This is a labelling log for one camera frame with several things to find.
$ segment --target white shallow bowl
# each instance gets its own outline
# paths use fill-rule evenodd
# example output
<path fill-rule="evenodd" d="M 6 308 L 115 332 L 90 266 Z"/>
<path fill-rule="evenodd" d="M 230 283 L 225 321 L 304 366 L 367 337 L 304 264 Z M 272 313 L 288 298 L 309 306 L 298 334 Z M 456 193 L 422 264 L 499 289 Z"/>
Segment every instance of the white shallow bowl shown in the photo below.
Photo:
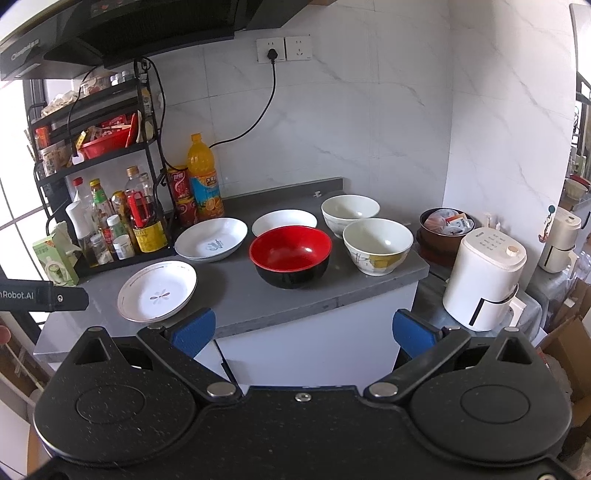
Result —
<path fill-rule="evenodd" d="M 564 181 L 564 188 L 566 189 L 566 195 L 573 200 L 580 200 L 588 191 L 588 188 L 585 185 L 572 179 L 566 179 Z"/>
<path fill-rule="evenodd" d="M 288 225 L 303 225 L 316 228 L 318 220 L 310 212 L 304 210 L 276 210 L 259 217 L 252 224 L 252 233 L 261 236 L 263 233 Z"/>
<path fill-rule="evenodd" d="M 195 286 L 197 274 L 191 265 L 177 260 L 155 263 L 125 282 L 117 297 L 117 310 L 132 322 L 159 322 L 179 312 Z"/>
<path fill-rule="evenodd" d="M 216 262 L 233 254 L 248 233 L 236 218 L 213 218 L 185 230 L 174 244 L 177 253 L 196 263 Z"/>

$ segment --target brown pot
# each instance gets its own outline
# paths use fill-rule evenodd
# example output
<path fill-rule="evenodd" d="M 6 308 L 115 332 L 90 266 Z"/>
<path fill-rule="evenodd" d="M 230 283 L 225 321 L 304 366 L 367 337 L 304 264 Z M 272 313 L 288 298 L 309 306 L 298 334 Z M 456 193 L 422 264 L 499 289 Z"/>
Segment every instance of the brown pot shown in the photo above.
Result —
<path fill-rule="evenodd" d="M 425 220 L 429 218 L 429 215 L 439 209 L 441 209 L 441 207 L 432 208 L 426 212 L 423 212 L 419 217 L 419 221 L 421 222 L 421 246 L 431 248 L 440 254 L 452 256 L 455 258 L 457 255 L 457 250 L 460 248 L 460 242 L 462 241 L 462 238 L 467 235 L 467 233 L 464 233 L 463 235 L 443 235 L 442 233 L 435 233 L 425 228 Z M 459 213 L 464 213 L 461 210 L 454 210 Z M 470 216 L 468 213 L 466 216 L 474 222 L 474 228 L 477 228 L 478 222 L 476 219 L 473 216 Z"/>

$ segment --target red basket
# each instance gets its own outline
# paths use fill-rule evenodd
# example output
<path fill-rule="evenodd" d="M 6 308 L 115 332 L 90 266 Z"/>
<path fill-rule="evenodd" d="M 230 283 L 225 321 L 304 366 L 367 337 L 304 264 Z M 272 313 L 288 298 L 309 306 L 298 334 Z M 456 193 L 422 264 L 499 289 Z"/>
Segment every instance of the red basket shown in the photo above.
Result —
<path fill-rule="evenodd" d="M 97 138 L 92 142 L 83 144 L 80 151 L 84 154 L 87 160 L 91 158 L 100 157 L 113 150 L 125 148 L 127 137 L 129 136 L 129 128 L 121 130 L 117 133 L 106 135 L 105 137 Z"/>

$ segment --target white cabinet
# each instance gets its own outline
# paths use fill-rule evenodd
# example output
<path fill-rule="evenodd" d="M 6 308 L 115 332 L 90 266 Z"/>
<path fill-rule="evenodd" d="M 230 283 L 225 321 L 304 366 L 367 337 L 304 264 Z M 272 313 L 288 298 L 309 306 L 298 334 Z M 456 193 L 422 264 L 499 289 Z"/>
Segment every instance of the white cabinet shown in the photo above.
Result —
<path fill-rule="evenodd" d="M 329 312 L 217 342 L 241 386 L 355 385 L 363 391 L 392 371 L 400 349 L 392 337 L 392 317 L 397 309 L 412 308 L 416 289 L 417 283 L 412 283 Z M 212 364 L 219 362 L 207 357 Z M 203 365 L 214 370 L 207 362 Z"/>

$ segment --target red and black bowl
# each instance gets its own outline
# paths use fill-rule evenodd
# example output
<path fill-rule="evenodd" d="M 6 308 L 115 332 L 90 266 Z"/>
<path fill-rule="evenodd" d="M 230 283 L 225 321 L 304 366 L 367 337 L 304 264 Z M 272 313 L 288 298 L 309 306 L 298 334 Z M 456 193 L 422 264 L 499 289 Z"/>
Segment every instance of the red and black bowl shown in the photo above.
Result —
<path fill-rule="evenodd" d="M 289 225 L 257 237 L 249 250 L 256 271 L 269 285 L 300 288 L 324 275 L 332 241 L 322 230 Z"/>

